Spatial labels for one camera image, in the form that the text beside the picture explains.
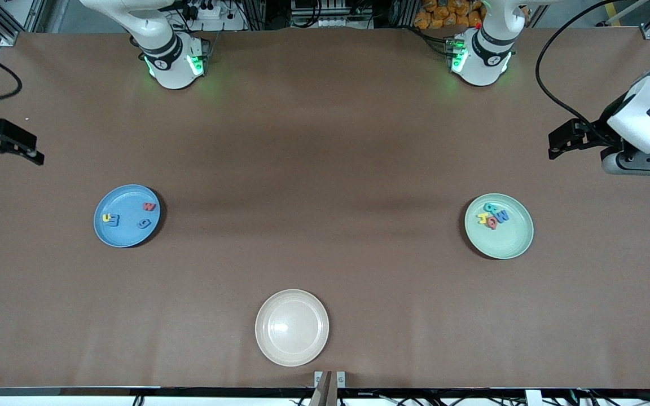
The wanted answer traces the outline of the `light green plate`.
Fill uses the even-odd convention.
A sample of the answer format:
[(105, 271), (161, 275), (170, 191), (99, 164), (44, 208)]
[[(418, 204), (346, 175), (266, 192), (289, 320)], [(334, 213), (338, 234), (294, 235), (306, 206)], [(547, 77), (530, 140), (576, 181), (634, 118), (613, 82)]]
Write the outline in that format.
[[(498, 211), (508, 211), (509, 220), (491, 230), (486, 224), (479, 224), (478, 213), (487, 213), (484, 205), (493, 203)], [(513, 259), (521, 256), (532, 244), (534, 222), (526, 207), (512, 196), (502, 193), (487, 193), (477, 196), (467, 206), (464, 214), (464, 228), (472, 246), (493, 259)]]

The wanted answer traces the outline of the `blue plate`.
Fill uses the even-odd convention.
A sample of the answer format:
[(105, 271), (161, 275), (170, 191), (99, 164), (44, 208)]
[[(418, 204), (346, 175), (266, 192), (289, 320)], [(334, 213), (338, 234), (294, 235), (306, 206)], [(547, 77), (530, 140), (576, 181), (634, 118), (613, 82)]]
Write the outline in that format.
[[(142, 210), (142, 204), (151, 201), (157, 204), (154, 211)], [(104, 213), (119, 215), (117, 227), (108, 227), (102, 221)], [(147, 218), (151, 226), (137, 229), (136, 223)], [(114, 248), (131, 248), (147, 241), (155, 232), (162, 218), (162, 205), (153, 190), (139, 184), (127, 184), (114, 188), (99, 201), (93, 215), (95, 235), (104, 244)]]

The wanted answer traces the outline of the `bag of orange snacks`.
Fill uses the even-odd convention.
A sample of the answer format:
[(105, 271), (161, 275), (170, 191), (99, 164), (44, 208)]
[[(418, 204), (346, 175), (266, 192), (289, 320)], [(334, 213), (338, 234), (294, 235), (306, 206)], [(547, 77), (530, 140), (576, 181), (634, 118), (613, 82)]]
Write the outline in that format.
[(474, 28), (483, 21), (488, 9), (481, 0), (419, 0), (420, 8), (413, 26), (420, 30), (438, 29), (449, 25)]

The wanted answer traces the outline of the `white power strip with plugs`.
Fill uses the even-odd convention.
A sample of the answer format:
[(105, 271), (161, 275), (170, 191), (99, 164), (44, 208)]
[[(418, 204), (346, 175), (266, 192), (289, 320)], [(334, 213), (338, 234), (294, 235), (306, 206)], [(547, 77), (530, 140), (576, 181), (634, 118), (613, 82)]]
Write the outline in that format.
[(187, 0), (183, 5), (191, 21), (219, 20), (224, 13), (220, 0)]

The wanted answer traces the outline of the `brown table mat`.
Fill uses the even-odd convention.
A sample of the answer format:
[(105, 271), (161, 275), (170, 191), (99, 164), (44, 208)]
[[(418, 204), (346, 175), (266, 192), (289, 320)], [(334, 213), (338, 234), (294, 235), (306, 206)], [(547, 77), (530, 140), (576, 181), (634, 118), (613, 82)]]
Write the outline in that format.
[[(650, 177), (599, 150), (548, 158), (568, 120), (526, 30), (495, 85), (450, 74), (404, 30), (220, 34), (178, 91), (126, 34), (23, 34), (0, 117), (42, 166), (0, 155), (0, 386), (650, 387)], [(114, 248), (93, 215), (139, 184), (154, 234)], [(477, 251), (477, 196), (534, 222), (513, 259)], [(271, 362), (256, 315), (286, 289), (322, 301), (325, 348)]]

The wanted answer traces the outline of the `beige plate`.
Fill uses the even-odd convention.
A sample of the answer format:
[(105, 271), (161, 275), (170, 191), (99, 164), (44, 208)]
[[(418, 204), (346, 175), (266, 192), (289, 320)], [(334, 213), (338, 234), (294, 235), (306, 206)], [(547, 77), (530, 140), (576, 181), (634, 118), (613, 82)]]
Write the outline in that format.
[(254, 331), (258, 347), (271, 362), (281, 367), (302, 367), (325, 348), (330, 320), (317, 296), (286, 289), (264, 301)]

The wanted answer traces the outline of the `metal mounting bracket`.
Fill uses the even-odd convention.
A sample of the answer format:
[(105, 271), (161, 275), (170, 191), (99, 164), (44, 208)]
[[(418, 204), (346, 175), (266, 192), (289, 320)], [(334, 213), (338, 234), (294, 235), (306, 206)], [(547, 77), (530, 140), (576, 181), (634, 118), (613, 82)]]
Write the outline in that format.
[(330, 383), (336, 383), (338, 389), (346, 388), (346, 373), (345, 372), (323, 372), (318, 370), (314, 372), (314, 386), (317, 387), (323, 377), (329, 376)]

